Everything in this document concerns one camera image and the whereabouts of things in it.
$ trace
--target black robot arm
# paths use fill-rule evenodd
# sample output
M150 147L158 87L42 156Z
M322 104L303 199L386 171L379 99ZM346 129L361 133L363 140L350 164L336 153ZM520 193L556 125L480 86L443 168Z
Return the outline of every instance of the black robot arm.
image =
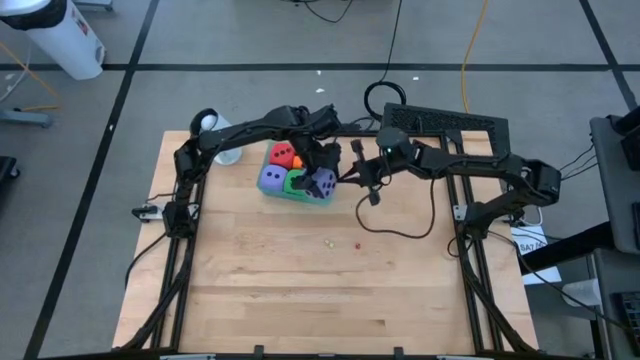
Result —
M376 138L380 156L365 160L360 140L351 143L358 158L342 182L369 188L372 205L380 202L377 189L390 174L409 171L421 179L440 179L446 175L466 175L504 180L509 190L487 202L468 204L461 221L461 231L471 236L486 237L491 223L503 216L523 215L527 205L548 206L560 196L560 172L539 160L520 156L452 155L420 141L409 141L407 134L395 128L382 129Z
M238 148L263 140L289 141L305 166L304 175L293 179L292 187L309 190L322 197L311 176L319 167L333 169L337 173L340 161L340 145L321 144L340 128L340 121L333 105L309 113L306 107L281 106L271 110L262 119L245 122L200 134L200 122L207 115L217 115L206 109L191 122L191 138L173 155L177 174L175 199L166 204L163 211L165 229L169 237L189 237L195 231L194 220L189 213L193 187L201 181L222 151Z

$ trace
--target orange die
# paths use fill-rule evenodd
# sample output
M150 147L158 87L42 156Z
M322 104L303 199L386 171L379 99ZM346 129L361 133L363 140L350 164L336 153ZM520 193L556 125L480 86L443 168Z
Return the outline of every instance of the orange die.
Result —
M293 158L293 168L294 169L304 169L304 164L298 155Z

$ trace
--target power cord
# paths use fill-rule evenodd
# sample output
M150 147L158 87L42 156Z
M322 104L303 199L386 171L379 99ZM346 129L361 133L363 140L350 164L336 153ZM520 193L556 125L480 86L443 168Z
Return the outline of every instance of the power cord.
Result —
M375 191L378 192L380 191L381 188L383 188L384 186L388 186L391 183L391 176L389 176L389 181L386 184L381 184L380 187L378 187ZM434 189L434 185L435 185L435 179L431 179L431 186L429 189L429 194L431 196L431 222L429 223L429 228L427 229L427 231L424 234L420 234L420 235L411 235L411 234L407 234L398 230L391 230L391 229L372 229L370 227L368 227L367 225L364 224L364 222L362 221L362 219L360 218L360 206L362 205L362 203L365 202L365 200L367 200L369 198L369 194L365 195L362 199L360 199L360 201L358 201L358 204L356 204L356 220L358 220L358 224L360 224L360 226L370 232L370 233L375 233L375 234L394 234L394 235L399 235L402 237L406 237L409 239L423 239L427 236L429 236L429 234L431 234L431 231L433 230L433 226L435 224L436 221L436 202L435 202L435 198L433 196L433 189Z
M29 74L29 76L31 76L34 80L39 82L40 85L42 85L42 87L45 88L45 90L47 90L47 92L49 92L49 94L51 94L55 99L59 99L60 98L58 93L55 90L53 90L51 88L51 86L49 86L49 84L47 84L38 75L36 75L33 71L31 71L31 69L29 69L29 67L27 65L22 63L22 61L20 61L18 56L16 56L16 54L14 54L13 51L9 50L9 48L1 41L0 41L0 48L2 48L7 53L7 55L9 55L9 57L11 57L13 59L13 61L15 61L18 65L20 65L20 67L22 67L22 69L27 74ZM58 109L58 108L60 108L60 106L58 106L58 105L31 106L31 107L27 107L27 108L22 108L22 109L20 109L20 111L55 110L55 109Z
M529 264L527 264L527 262L524 260L522 254L520 254L520 249L518 248L518 244L515 243L515 241L507 238L504 235L498 234L494 231L489 230L489 233L492 235L497 236L500 240L503 240L505 242L507 242L509 245L512 245L513 247L515 247L516 249L516 255L518 256L518 259L520 260L520 263L522 264L522 266L524 266L525 269L527 269L527 271L529 271L531 274L535 275L535 277L537 277L538 279L540 279L540 281L542 281L543 283L545 283L546 285L550 286L551 288L553 288L555 291L557 291L558 293L566 296L569 300L574 301L576 304L580 305L582 308L584 308L585 310L593 313L597 318L602 319L603 321L605 321L606 323L616 326L618 328L620 328L622 331L626 332L626 333L632 333L633 334L633 330L631 330L629 327L627 327L626 325L622 324L621 322L614 320L606 315L604 315L603 313L601 313L600 311L597 311L593 308L591 308L590 306L584 304L583 302L581 302L580 300L574 298L573 296L567 294L566 292L564 292L562 289L560 289L559 287L553 285L552 283L548 282L545 278L543 278L542 276L538 275L535 271L533 271L531 269L531 267L529 266Z
M155 239L151 244L149 244L149 246L147 246L146 248L144 248L138 255L136 255L136 257L133 258L133 260L131 261L131 264L129 264L129 267L127 268L127 272L124 276L124 288L127 288L127 285L129 284L129 276L131 275L131 270L133 270L133 267L136 265L136 263L138 262L138 260L140 260L146 253L148 253L151 249L153 249L156 245L158 245L158 243L160 243L160 241L162 239L164 239L167 236L167 233L162 233L162 235L160 235L157 239Z
M482 23L484 22L484 16L487 13L488 6L489 0L484 0L482 3L482 11L480 12L480 17L478 18L478 22L476 23L476 28L473 30L473 36L471 36L471 42L469 42L467 52L464 55L464 61L462 62L462 68L460 69L460 91L462 95L462 104L464 105L464 111L467 114L469 113L469 101L467 100L467 80L465 78L465 70L467 68L469 57L471 56L471 49L473 49L473 45L476 43L476 38L478 37L480 28L482 27Z
M591 146L589 146L589 148L585 151L583 151L580 155L578 155L578 157L576 157L573 161L569 162L568 164L566 164L565 166L561 167L560 169L558 169L559 171L562 171L566 168L568 168L569 166L575 164L578 162L578 160L580 160L580 158L582 158L583 156L585 156L586 154L589 153L589 151L591 151L593 149L593 144L591 144Z
M475 243L475 241L471 240L469 241L469 244L467 245L467 247L465 247L464 249L464 253L462 254L454 254L451 251L451 244L453 244L453 242L457 239L456 236L454 236L451 240L449 240L449 242L447 243L447 253L449 253L449 256L451 256L452 258L460 258L463 257L465 255L467 255L469 253L469 250L471 250L471 247L473 246L473 244Z
M29 41L29 47L27 48L27 60L24 62L25 66L27 68L29 68L29 66L31 65L32 48L33 48L33 43L31 41ZM9 95L11 95L15 91L15 89L18 87L18 85L20 85L22 80L24 80L24 76L26 74L27 74L27 71L26 70L22 70L22 72L20 73L20 76L18 76L18 79L13 83L13 85L10 85L7 88L7 92L4 93L4 95L0 96L0 103L5 101L9 97Z
M565 181L565 180L569 180L569 179L571 179L571 178L574 178L574 177L576 177L576 176L578 176L578 175L580 175L580 174L584 173L585 171L588 171L588 170L590 170L590 169L593 169L596 165L598 165L598 163L595 163L595 164L589 165L588 167L586 167L586 168L584 168L584 169L582 169L582 170L578 171L577 173L575 173L575 174L573 174L573 175L571 175L571 176L565 176L565 177L563 177L563 178L562 178L562 181Z
M310 2L315 2L315 1L293 1L293 2L301 2L304 3L304 6L307 7L307 9L316 17L328 22L328 23L332 23L332 24L337 24L340 22L340 20L342 20L342 18L344 18L345 15L347 15L347 11L349 11L349 8L351 7L351 4L353 4L353 0L349 0L349 4L347 4L347 7L344 9L344 11L342 12L342 15L340 15L340 17L336 20L331 20L331 19L327 19L326 17L318 14L317 12L315 12L311 6L309 5Z
M400 2L398 3L398 12L396 13L396 22L393 27L393 36L391 38L391 46L389 48L389 56L387 57L387 64L384 69L384 74L382 74L382 77L380 78L380 80L367 86L366 90L364 91L364 107L365 109L367 109L367 112L369 113L369 115L371 115L372 118L378 121L382 121L382 115L373 111L373 109L371 108L371 105L369 104L369 96L371 95L371 91L373 91L373 89L375 89L376 87L386 86L392 89L393 91L398 93L398 96L400 96L400 103L402 105L407 104L407 93L404 91L402 86L391 81L384 81L384 79L386 79L387 77L387 74L389 73L389 67L391 66L391 57L393 56L393 47L396 43L396 34L398 33L398 23L400 22L401 10L402 10L402 0L400 0Z

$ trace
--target black cable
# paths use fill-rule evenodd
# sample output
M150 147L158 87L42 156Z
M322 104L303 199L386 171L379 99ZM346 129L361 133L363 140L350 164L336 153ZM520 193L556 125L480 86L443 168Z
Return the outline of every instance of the black cable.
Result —
M467 255L469 253L469 250L471 250L471 247L473 246L474 241L473 240L469 241L469 245L467 245L467 247L464 249L464 253L463 254L454 254L451 251L451 244L453 244L453 241L456 240L456 239L457 239L457 237L454 236L453 239L449 240L449 243L447 243L447 253L449 253L449 256L451 256L452 258L456 258L457 259L457 258L465 256L465 255Z
M364 222L362 222L362 219L360 218L360 206L362 205L362 203L367 200L369 198L369 194L365 195L362 199L360 199L360 201L358 201L358 204L356 205L356 220L358 220L358 223L360 224L360 226L362 226L363 229L365 229L368 232L371 233L375 233L375 234L394 234L394 235L399 235L402 237L406 237L409 239L422 239L425 238L427 236L429 236L429 234L431 234L431 231L433 230L433 226L435 224L436 221L436 202L435 202L435 198L433 196L433 189L434 189L434 185L435 185L436 180L435 179L431 179L431 188L429 190L429 193L431 195L431 223L429 224L429 229L421 235L411 235L411 234L406 234L403 233L401 231L397 231L397 230L391 230L391 229L371 229L369 227L367 227Z
M402 9L402 0L400 0L400 3L398 4L398 12L396 13L396 23L393 27L393 36L391 38L391 46L389 48L389 56L387 58L387 65L385 66L384 74L382 74L382 77L380 78L380 80L369 85L364 92L364 107L365 109L367 109L367 112L369 113L369 115L371 115L372 118L378 121L382 121L382 115L373 111L373 109L371 109L371 106L369 105L369 95L371 94L371 91L374 88L378 86L387 86L392 90L394 90L396 93L398 93L398 95L400 96L400 103L402 105L407 104L407 94L405 93L404 89L396 83L393 83L391 81L384 81L384 79L386 79L387 77L387 73L389 72L389 66L391 66L391 57L393 56L393 47L396 43L396 34L398 33L398 23L400 22L401 9Z
M162 235L160 235L160 237L158 237L157 239L155 239L151 244L149 244L149 246L147 246L146 248L144 248L144 250L142 250L140 252L140 254L136 255L136 257L133 258L133 260L131 261L131 264L129 264L129 267L127 268L127 273L124 276L124 288L127 288L127 284L129 284L129 275L131 275L131 270L133 270L133 267L136 265L136 263L138 262L138 260L140 260L140 258L142 258L146 253L149 252L149 250L153 249L154 246L158 245L158 243L165 238L165 236L167 236L167 233L163 233Z
M587 170L590 170L590 169L594 168L596 165L598 165L598 163L592 164L592 165L590 165L589 167L587 167L587 168L585 168L585 169L582 169L581 171L578 171L577 173L575 173L575 174L573 174L573 175L571 175L571 176L564 177L564 178L562 178L562 181L569 180L569 179L571 179L572 177L576 177L576 176L578 176L578 175L582 174L583 172L585 172L585 171L587 171Z
M538 275L535 271L533 271L533 269L531 269L531 267L529 266L529 264L526 263L526 261L524 260L522 254L520 254L520 249L518 248L518 245L511 239L507 238L504 235L498 234L496 232L493 232L491 230L489 230L489 233L498 236L500 239L503 239L504 241L508 242L510 245L513 245L516 248L516 255L518 256L518 259L520 259L520 263L522 264L522 266L525 267L525 269L527 269L527 271L529 271L531 274L535 275L538 279L540 279L542 282L544 282L546 285L550 286L551 288L553 288L555 291L559 292L560 294L564 295L565 297L567 297L569 300L574 301L576 304L580 305L582 308L584 308L585 310L593 313L597 318L600 318L602 320L604 320L605 322L607 322L610 325L616 326L618 328L620 328L622 331L624 332L630 332L633 334L633 330L631 330L629 327L627 327L626 325L622 324L621 322L614 320L606 315L604 315L603 313L601 313L600 311L597 311L593 308L591 308L590 306L584 304L583 302L581 302L580 300L577 300L576 298L574 298L573 296L567 294L566 292L564 292L562 289L560 289L559 287L553 285L552 283L548 282L545 278L543 278L542 276Z
M581 157L585 156L589 151L591 151L591 149L593 149L593 144L591 144L591 146L589 146L589 148L587 150L585 150L582 154L578 155L578 157L575 158L573 161L571 161L570 163L568 163L565 166L563 166L560 169L558 169L558 171L562 171L562 170L566 169L567 167L575 164L576 162L578 162L578 160L580 160Z
M351 4L353 4L353 0L349 0L349 4L347 4L347 7L344 9L344 12L342 13L342 15L340 15L340 17L339 17L337 20L331 20L331 19L327 19L326 17L324 17L324 16L322 16L322 15L318 14L317 12L315 12L315 11L311 8L311 6L309 5L309 3L310 3L310 2L313 2L313 1L299 1L299 2L303 2L303 3L304 3L304 6L306 6L306 7L307 7L307 9L309 9L309 11L311 11L311 13L312 13L313 15L315 15L315 16L317 16L317 17L319 17L320 19L322 19L322 20L324 20L324 21L326 21L326 22L332 23L332 24L337 24L337 23L339 23L339 22L340 22L340 20L342 20L342 18L343 18L345 15L347 15L347 11L349 11L349 8L351 7Z
M376 122L376 119L372 118L371 116L363 116L360 118L357 118L349 123L347 123L346 125L354 125L357 124L361 121L365 121L365 120L369 120L369 126L367 126L364 129L361 129L361 131L369 131L371 130L371 128L373 127L373 124ZM338 138L340 137L340 135L337 135L336 137L333 138L333 142L335 143L336 141L338 141Z
M400 96L400 104L402 105L406 105L407 104L407 94L404 92L404 89L402 88L402 86L391 82L391 81L378 81L378 82L374 82L373 84L367 86L367 88L364 91L364 108L367 109L367 112L369 113L369 115L371 115L372 118L381 121L382 120L382 115L378 114L377 112L373 111L373 109L371 108L371 105L369 104L369 96L371 96L371 91L373 91L373 89L377 88L378 86L386 86L388 88L390 88L391 90L395 91L398 96Z
M398 12L396 13L396 24L393 26L393 37L391 38L391 47L389 48L389 57L387 58L387 66L384 69L384 74L378 82L383 82L389 72L389 65L391 65L391 56L393 55L393 46L396 43L396 34L398 33L398 23L400 22L400 10L402 9L402 0L398 4Z
M595 155L592 155L592 156L591 156L590 158L588 158L585 162L583 162L580 166L576 166L575 168L573 168L573 169L569 170L569 172L567 172L567 174L566 174L566 175L564 175L564 176L563 176L563 178L566 178L566 177L568 177L568 176L570 176L570 175L574 174L574 171L581 170L582 168L584 168L585 166L587 166L587 164L588 164L591 160L593 160L593 159L595 159L595 158L596 158L596 156L595 156Z

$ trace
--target wooden tabletop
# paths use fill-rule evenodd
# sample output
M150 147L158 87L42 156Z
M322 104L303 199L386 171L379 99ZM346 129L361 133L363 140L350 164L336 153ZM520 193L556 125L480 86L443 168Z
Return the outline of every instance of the wooden tabletop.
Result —
M173 152L187 138L183 131L164 134L151 195L172 191ZM339 139L341 172L355 160L350 140ZM420 140L440 147L436 139ZM485 132L463 132L463 140L470 154L491 153ZM372 234L355 219L355 205L366 194L356 185L339 185L326 207L263 195L256 179L267 145L244 147L237 164L214 164L209 172L180 351L251 353L264 345L268 353L391 354L402 346L407 354L472 354L460 266L446 251L453 237L446 181L435 183L435 226L427 238ZM373 138L363 145L367 157L377 156ZM495 179L471 183L478 201L501 193ZM434 215L429 182L400 173L380 195L380 205L365 202L361 209L370 227L427 229ZM491 230L511 237L506 225ZM136 251L163 231L161 221L142 225ZM134 268L114 346L129 340L156 305L168 243ZM484 247L497 306L537 346L514 248L491 237ZM490 347L486 312L478 308ZM164 345L173 314L172 308Z

